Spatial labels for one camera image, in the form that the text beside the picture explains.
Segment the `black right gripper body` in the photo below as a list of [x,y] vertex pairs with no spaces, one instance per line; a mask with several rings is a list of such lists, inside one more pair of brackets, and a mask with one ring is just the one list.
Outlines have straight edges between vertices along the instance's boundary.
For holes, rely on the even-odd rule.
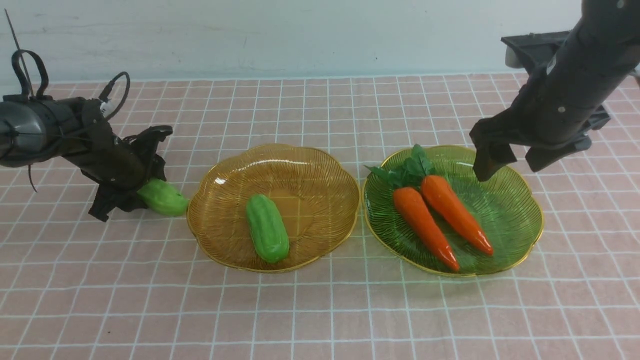
[[510,107],[494,117],[494,139],[560,148],[610,121],[602,104],[612,92],[612,76],[550,60],[535,69]]

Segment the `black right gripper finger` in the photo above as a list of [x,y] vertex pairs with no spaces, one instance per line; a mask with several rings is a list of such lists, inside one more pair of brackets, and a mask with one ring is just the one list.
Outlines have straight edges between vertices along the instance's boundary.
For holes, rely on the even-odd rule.
[[592,140],[589,136],[579,136],[562,146],[532,146],[525,155],[525,160],[533,173],[546,169],[561,159],[579,152],[589,150]]
[[487,182],[503,167],[517,162],[510,143],[513,134],[509,116],[482,118],[471,128],[476,148],[473,171],[479,182]]

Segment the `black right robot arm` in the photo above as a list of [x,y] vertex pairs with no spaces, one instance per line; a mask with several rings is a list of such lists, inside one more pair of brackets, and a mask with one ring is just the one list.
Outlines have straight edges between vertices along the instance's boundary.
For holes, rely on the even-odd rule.
[[512,145],[537,173],[589,150],[591,130],[608,121],[604,102],[640,61],[637,0],[584,0],[572,30],[505,36],[505,63],[528,79],[510,106],[471,128],[477,153],[473,170],[487,182],[517,161]]

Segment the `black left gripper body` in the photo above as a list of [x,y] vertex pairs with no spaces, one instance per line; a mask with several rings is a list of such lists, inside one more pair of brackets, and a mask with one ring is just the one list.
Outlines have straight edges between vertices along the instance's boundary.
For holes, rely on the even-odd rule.
[[119,191],[137,191],[151,178],[167,179],[166,161],[157,150],[159,143],[173,133],[172,126],[151,126],[121,138],[103,116],[100,100],[76,97],[62,103],[78,116],[70,139],[62,146],[62,157],[85,176]]

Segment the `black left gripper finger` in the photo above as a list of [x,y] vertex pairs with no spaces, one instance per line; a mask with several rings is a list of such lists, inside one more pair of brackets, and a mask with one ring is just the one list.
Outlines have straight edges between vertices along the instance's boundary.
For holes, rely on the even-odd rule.
[[106,223],[109,214],[121,203],[123,191],[108,185],[98,185],[93,203],[88,210],[88,214],[93,218]]
[[135,210],[146,210],[148,208],[148,205],[137,193],[124,194],[121,201],[119,201],[119,209],[126,213],[131,213]]

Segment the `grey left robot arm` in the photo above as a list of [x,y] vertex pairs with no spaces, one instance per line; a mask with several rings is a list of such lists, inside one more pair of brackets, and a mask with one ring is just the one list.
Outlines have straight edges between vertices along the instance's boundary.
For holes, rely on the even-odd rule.
[[[166,217],[185,214],[188,199],[167,183],[165,160],[157,153],[160,142],[173,133],[172,126],[155,125],[132,136],[117,136],[110,125],[124,101],[113,105],[107,98],[81,96],[54,100],[6,95],[1,103],[1,165],[29,167],[62,157],[98,184],[89,214],[107,221],[110,212],[149,209]],[[470,132],[477,148],[474,171],[484,182],[499,167],[515,162],[510,145],[529,147],[532,171],[591,146],[582,133],[562,146],[542,146],[523,137],[506,109],[479,120]]]

